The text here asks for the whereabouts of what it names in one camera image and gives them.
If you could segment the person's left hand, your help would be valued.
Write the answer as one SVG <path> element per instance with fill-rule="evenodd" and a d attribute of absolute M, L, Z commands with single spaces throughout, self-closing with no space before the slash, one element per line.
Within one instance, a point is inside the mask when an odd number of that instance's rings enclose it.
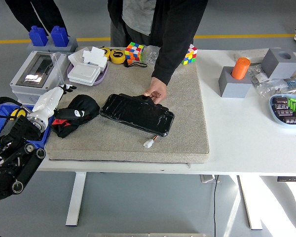
<path fill-rule="evenodd" d="M 151 78 L 150 86 L 143 93 L 150 97 L 154 104 L 159 104 L 167 98 L 167 85 L 156 77 Z"/>

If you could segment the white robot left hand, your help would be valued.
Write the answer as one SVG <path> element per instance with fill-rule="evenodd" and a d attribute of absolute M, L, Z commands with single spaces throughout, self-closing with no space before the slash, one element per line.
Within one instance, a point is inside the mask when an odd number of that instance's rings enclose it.
<path fill-rule="evenodd" d="M 54 115 L 63 95 L 67 92 L 73 92 L 74 89 L 76 89 L 76 86 L 63 84 L 44 93 L 39 97 L 27 119 L 39 129 L 47 128 L 49 118 Z M 72 120 L 88 116 L 90 112 L 85 109 L 60 109 L 56 114 L 58 119 Z"/>

